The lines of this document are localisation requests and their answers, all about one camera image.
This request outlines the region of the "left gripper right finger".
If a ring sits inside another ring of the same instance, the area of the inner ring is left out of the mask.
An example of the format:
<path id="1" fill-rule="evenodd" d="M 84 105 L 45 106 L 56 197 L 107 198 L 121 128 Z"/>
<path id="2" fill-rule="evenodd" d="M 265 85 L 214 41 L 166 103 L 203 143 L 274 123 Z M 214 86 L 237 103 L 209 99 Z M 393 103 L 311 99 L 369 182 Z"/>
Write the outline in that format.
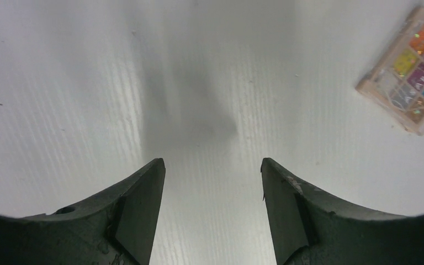
<path id="1" fill-rule="evenodd" d="M 261 164 L 263 199 L 278 264 L 424 264 L 424 214 L 366 208 Z"/>

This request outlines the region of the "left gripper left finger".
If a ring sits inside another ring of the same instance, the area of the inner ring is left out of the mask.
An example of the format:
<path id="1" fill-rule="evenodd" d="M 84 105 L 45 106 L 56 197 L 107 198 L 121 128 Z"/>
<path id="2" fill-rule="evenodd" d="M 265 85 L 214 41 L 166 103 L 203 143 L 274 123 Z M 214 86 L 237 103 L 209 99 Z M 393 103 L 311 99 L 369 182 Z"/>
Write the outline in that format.
<path id="1" fill-rule="evenodd" d="M 0 264 L 149 264 L 165 173 L 156 158 L 53 214 L 0 215 Z"/>

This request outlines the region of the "colourful eyeshadow palette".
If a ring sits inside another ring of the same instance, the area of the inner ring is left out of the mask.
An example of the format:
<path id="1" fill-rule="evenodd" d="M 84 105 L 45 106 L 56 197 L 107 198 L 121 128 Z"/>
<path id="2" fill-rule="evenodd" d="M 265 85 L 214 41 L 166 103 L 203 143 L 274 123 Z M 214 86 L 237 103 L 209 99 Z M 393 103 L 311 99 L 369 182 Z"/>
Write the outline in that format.
<path id="1" fill-rule="evenodd" d="M 424 134 L 424 5 L 407 16 L 356 90 L 379 104 L 406 131 Z"/>

